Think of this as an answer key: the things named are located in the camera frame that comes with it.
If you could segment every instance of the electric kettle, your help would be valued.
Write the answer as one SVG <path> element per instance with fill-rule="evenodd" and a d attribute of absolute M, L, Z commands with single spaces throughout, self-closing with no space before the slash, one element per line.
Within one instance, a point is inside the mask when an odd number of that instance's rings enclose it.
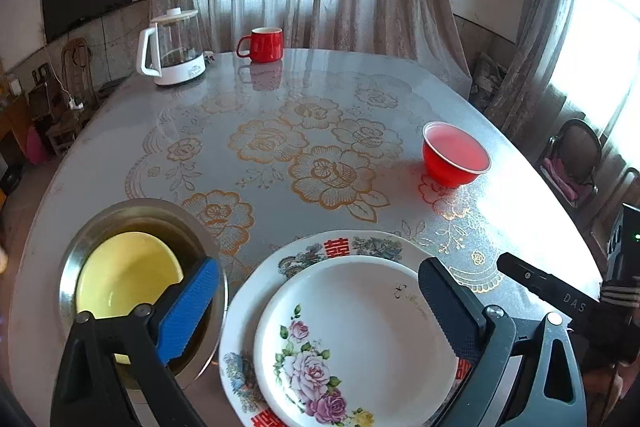
<path fill-rule="evenodd" d="M 165 15 L 151 19 L 151 26 L 140 32 L 138 40 L 138 73 L 153 76 L 158 86 L 171 86 L 204 72 L 197 13 L 198 10 L 171 8 Z M 149 49 L 151 64 L 147 68 Z"/>

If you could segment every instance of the blue gripper pad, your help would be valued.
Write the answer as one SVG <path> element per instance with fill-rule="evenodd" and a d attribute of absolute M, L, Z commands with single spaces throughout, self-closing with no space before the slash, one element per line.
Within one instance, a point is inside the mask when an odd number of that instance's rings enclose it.
<path fill-rule="evenodd" d="M 435 257 L 420 264 L 418 285 L 456 356 L 478 363 L 486 324 L 478 298 L 459 286 Z"/>
<path fill-rule="evenodd" d="M 180 357 L 218 288 L 218 263 L 207 259 L 158 324 L 156 349 L 161 362 Z"/>

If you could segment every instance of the kettle lid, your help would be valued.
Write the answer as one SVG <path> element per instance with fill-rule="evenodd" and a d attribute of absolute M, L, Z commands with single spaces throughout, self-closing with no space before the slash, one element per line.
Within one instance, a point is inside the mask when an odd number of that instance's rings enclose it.
<path fill-rule="evenodd" d="M 180 7 L 169 8 L 164 15 L 159 15 L 158 17 L 154 17 L 151 19 L 151 22 L 162 24 L 167 22 L 176 22 L 184 19 L 190 19 L 191 17 L 195 17 L 198 13 L 198 10 L 186 10 L 182 11 Z"/>

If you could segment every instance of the kettle handle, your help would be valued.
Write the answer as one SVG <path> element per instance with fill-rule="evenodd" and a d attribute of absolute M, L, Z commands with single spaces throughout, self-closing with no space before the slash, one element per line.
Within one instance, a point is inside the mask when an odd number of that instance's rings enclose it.
<path fill-rule="evenodd" d="M 146 49 L 151 40 L 151 66 L 146 67 Z M 154 25 L 151 28 L 145 28 L 140 32 L 140 38 L 138 39 L 138 57 L 136 58 L 136 69 L 140 74 L 147 74 L 148 76 L 162 76 L 160 68 L 160 50 L 158 49 L 158 26 Z"/>

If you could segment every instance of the floral plate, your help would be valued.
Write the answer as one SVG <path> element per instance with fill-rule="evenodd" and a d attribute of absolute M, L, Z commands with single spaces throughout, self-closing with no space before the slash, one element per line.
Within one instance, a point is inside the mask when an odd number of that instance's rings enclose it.
<path fill-rule="evenodd" d="M 447 397 L 458 359 L 416 272 L 364 255 L 284 283 L 255 332 L 258 386 L 290 427 L 417 427 Z"/>
<path fill-rule="evenodd" d="M 265 402 L 255 376 L 254 336 L 262 312 L 276 291 L 295 274 L 324 259 L 344 255 L 381 257 L 402 264 L 415 272 L 418 271 L 420 263 L 429 256 L 409 241 L 391 233 L 335 230 L 294 241 L 265 259 L 231 301 L 218 348 L 222 386 L 245 427 L 286 425 Z M 466 371 L 468 367 L 461 360 L 449 396 L 459 385 Z M 352 408 L 356 413 L 358 409 L 360 406 Z M 427 425 L 437 414 L 438 412 L 434 413 Z M 374 419 L 361 415 L 358 421 L 360 427 L 372 427 Z"/>

